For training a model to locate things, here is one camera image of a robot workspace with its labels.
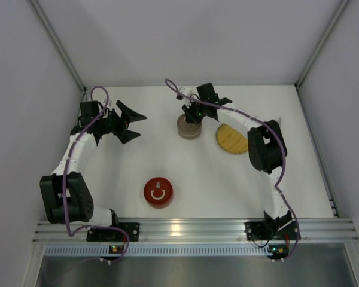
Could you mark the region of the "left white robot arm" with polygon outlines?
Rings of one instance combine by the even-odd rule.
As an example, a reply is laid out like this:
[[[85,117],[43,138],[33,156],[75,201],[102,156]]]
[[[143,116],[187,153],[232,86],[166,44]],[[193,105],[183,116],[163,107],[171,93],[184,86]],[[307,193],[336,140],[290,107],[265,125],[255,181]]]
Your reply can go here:
[[[45,213],[51,224],[89,222],[106,227],[120,225],[114,210],[95,206],[83,172],[104,135],[112,134],[126,144],[140,136],[140,133],[129,130],[130,123],[146,120],[146,116],[121,101],[116,103],[121,114],[108,105],[108,100],[80,104],[81,114],[71,130],[62,160],[51,175],[43,176],[39,182]]]

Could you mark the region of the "brown-banded metal tin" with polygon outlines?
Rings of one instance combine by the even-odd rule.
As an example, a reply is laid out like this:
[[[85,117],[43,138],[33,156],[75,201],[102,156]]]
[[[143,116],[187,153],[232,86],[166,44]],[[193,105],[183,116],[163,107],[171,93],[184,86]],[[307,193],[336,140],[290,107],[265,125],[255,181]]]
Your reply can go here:
[[[201,130],[179,130],[178,134],[186,139],[186,140],[193,140],[198,138],[201,135],[202,131]]]

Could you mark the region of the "red round lid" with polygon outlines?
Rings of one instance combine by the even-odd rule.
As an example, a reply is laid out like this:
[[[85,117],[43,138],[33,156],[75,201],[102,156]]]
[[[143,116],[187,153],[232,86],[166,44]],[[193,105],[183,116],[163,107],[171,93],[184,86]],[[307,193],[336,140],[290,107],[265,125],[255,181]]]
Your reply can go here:
[[[144,198],[151,196],[153,199],[163,199],[174,194],[172,184],[163,177],[155,177],[148,180],[143,190]]]

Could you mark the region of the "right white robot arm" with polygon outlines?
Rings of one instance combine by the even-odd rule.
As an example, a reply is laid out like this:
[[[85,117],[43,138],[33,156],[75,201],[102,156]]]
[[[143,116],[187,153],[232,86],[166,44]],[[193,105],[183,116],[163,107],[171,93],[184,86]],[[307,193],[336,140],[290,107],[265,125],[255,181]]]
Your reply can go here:
[[[257,191],[264,213],[259,234],[254,234],[253,239],[275,237],[292,221],[291,212],[281,196],[280,182],[284,176],[287,148],[279,123],[276,120],[263,122],[241,112],[230,99],[220,99],[211,83],[198,86],[196,90],[197,93],[193,93],[189,88],[180,87],[177,91],[177,99],[185,102],[182,106],[185,121],[200,124],[205,117],[213,118],[247,139],[249,161],[261,174]]]

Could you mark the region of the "brown round lid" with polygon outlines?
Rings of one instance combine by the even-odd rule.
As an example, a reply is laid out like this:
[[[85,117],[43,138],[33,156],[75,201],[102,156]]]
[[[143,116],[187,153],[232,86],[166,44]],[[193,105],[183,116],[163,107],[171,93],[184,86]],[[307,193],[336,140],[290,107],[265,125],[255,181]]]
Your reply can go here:
[[[202,130],[202,124],[193,124],[186,122],[185,114],[182,114],[177,119],[177,131],[179,130]]]

